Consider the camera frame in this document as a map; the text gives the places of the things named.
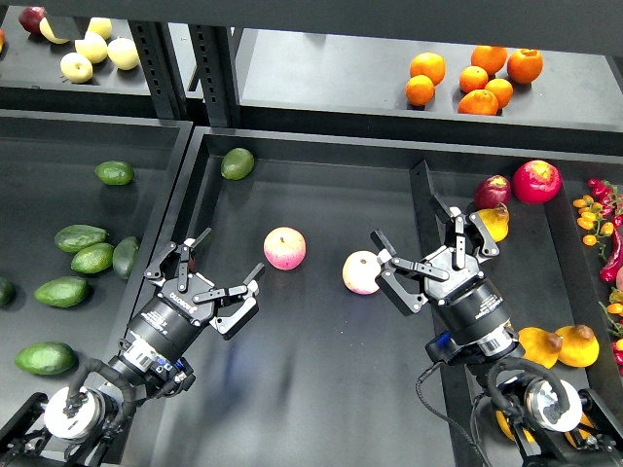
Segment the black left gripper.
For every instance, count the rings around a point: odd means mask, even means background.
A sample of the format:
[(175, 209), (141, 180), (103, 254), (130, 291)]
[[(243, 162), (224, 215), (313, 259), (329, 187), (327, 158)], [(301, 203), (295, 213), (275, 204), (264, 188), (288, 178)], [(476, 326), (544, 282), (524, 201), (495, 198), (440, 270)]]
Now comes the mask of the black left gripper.
[(215, 288), (201, 274), (191, 275), (196, 250), (211, 232), (206, 228), (197, 238), (168, 242), (143, 272), (145, 279), (162, 289), (131, 318), (128, 331), (171, 363), (183, 356), (206, 326), (228, 341), (259, 311), (262, 262), (241, 284), (231, 287)]

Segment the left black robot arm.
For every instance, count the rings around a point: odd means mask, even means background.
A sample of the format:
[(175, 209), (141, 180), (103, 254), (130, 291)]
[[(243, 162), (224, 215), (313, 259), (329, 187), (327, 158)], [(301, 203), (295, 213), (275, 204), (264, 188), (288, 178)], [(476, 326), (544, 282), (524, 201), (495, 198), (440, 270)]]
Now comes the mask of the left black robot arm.
[(100, 466), (125, 443), (136, 410), (174, 397), (196, 377), (185, 352), (213, 328), (232, 338), (258, 311), (258, 264), (240, 285), (219, 288), (195, 270), (204, 238), (171, 242), (144, 271), (154, 296), (127, 324), (109, 362), (89, 358), (54, 395), (36, 392), (1, 429), (4, 466)]

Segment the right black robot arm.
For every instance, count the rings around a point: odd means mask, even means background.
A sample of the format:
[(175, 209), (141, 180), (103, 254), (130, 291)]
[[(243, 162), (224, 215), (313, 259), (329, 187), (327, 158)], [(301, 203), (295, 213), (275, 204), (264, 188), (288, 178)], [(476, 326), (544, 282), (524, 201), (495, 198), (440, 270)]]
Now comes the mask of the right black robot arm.
[(371, 233), (380, 289), (405, 316), (431, 305), (446, 328), (426, 345), (431, 364), (417, 383), (443, 365), (466, 367), (507, 422), (525, 466), (621, 465), (622, 426), (600, 396), (525, 358), (504, 299), (481, 269), (499, 253), (482, 219), (439, 197), (431, 204), (445, 240), (418, 261)]

